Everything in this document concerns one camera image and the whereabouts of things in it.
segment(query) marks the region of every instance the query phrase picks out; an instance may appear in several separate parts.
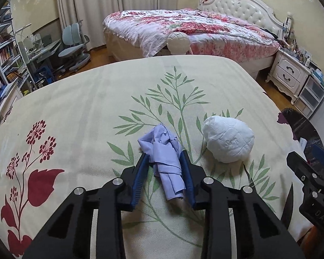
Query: tufted headboard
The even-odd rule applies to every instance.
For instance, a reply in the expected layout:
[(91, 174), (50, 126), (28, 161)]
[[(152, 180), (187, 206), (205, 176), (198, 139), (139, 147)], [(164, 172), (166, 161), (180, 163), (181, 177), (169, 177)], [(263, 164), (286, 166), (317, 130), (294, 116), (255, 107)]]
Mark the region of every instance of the tufted headboard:
[(234, 16), (281, 36), (283, 23), (261, 0), (207, 0), (200, 3), (199, 10)]

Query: metal screw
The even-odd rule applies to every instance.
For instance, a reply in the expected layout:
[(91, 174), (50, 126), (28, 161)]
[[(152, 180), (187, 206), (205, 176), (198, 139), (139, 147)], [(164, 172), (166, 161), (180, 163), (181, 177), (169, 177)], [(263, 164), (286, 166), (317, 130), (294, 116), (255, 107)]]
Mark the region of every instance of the metal screw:
[(82, 187), (75, 188), (73, 193), (75, 193), (76, 195), (81, 195), (82, 193), (84, 193), (84, 189)]
[(120, 185), (120, 184), (122, 184), (123, 183), (123, 180), (121, 179), (121, 178), (115, 178), (114, 180), (113, 180), (113, 184), (114, 185)]
[(243, 188), (243, 191), (244, 191), (245, 193), (247, 193), (247, 194), (250, 194), (250, 193), (253, 192), (253, 189), (252, 189), (250, 186), (245, 186), (245, 187)]
[(205, 177), (203, 179), (205, 184), (212, 184), (213, 183), (213, 179), (211, 177)]

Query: white ball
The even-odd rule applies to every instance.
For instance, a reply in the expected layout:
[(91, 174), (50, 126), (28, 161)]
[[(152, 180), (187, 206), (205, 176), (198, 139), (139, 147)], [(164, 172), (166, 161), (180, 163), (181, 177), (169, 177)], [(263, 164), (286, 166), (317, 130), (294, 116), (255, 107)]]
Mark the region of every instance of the white ball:
[(222, 163), (244, 161), (254, 144), (254, 133), (247, 124), (221, 116), (211, 116), (202, 128), (207, 148)]
[(173, 32), (168, 36), (167, 46), (172, 55), (186, 54), (190, 45), (190, 38), (185, 33)]

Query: mattress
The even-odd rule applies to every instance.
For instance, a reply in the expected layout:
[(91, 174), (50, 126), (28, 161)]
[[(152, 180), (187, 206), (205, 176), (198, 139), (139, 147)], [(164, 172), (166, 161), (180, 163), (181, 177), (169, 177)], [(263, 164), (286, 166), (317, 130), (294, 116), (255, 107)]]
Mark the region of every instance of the mattress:
[[(219, 163), (206, 150), (201, 124), (213, 114), (237, 117), (253, 130), (255, 144), (243, 163)], [(312, 226), (299, 212), (303, 184), (286, 164), (289, 152), (303, 156), (302, 149), (276, 105), (234, 61), (178, 55), (98, 67), (13, 104), (0, 125), (0, 238), (6, 247), (23, 255), (76, 187), (101, 188), (134, 166), (138, 138), (159, 123), (177, 134), (208, 176), (236, 189), (252, 179), (278, 218), (293, 184), (289, 232), (298, 240)], [(95, 214), (91, 258), (96, 221)], [(184, 200), (167, 201), (152, 171), (137, 209), (122, 213), (122, 223), (128, 259), (200, 258), (204, 212)]]
[(238, 63), (266, 58), (280, 47), (269, 33), (246, 21), (189, 9), (117, 12), (104, 20), (104, 26), (106, 32), (140, 48), (144, 57), (155, 56), (172, 32), (188, 34), (189, 54), (222, 56)]

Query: drawer handle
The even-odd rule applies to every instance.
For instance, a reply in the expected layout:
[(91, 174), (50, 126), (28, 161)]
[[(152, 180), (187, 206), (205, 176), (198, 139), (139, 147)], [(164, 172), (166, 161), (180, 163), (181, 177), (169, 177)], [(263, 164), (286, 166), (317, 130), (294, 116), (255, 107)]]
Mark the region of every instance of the drawer handle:
[(293, 68), (292, 67), (288, 67), (287, 66), (287, 69), (290, 69), (292, 71), (292, 73), (294, 74), (294, 71), (293, 71)]
[(286, 81), (290, 81), (290, 78), (287, 79), (285, 74), (283, 74), (283, 77), (284, 77), (284, 79), (285, 79)]

